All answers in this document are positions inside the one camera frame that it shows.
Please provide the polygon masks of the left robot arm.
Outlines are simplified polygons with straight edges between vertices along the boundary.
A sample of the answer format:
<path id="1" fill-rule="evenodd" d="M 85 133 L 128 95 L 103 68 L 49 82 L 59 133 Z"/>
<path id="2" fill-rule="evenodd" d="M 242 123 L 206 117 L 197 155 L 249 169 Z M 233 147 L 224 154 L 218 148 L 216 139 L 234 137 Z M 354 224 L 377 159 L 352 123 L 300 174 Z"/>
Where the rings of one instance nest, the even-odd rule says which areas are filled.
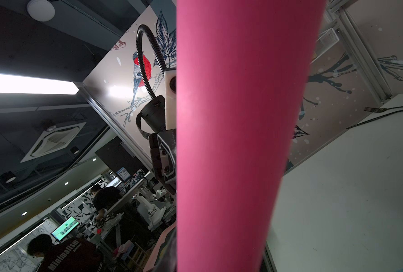
<path id="1" fill-rule="evenodd" d="M 166 129 L 165 98 L 151 100 L 137 115 L 136 125 L 148 140 L 152 170 L 171 195 L 176 195 L 176 130 Z"/>

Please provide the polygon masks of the magenta paper sheet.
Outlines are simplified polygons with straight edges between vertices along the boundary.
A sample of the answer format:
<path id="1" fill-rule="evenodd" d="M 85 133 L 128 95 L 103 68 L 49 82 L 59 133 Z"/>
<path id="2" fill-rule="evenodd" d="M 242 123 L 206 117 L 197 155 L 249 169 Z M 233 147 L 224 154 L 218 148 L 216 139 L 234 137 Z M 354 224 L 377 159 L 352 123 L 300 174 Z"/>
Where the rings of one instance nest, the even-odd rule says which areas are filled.
<path id="1" fill-rule="evenodd" d="M 325 6 L 178 1 L 178 271 L 259 270 Z"/>

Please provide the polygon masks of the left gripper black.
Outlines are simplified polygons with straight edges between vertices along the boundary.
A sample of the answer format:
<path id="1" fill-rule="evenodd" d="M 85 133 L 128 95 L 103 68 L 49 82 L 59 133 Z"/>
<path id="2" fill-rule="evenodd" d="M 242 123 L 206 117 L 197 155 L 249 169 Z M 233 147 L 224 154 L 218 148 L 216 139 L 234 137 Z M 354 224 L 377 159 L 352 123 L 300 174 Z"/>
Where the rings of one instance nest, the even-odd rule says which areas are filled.
<path id="1" fill-rule="evenodd" d="M 176 195 L 176 129 L 149 136 L 153 172 L 171 195 Z"/>

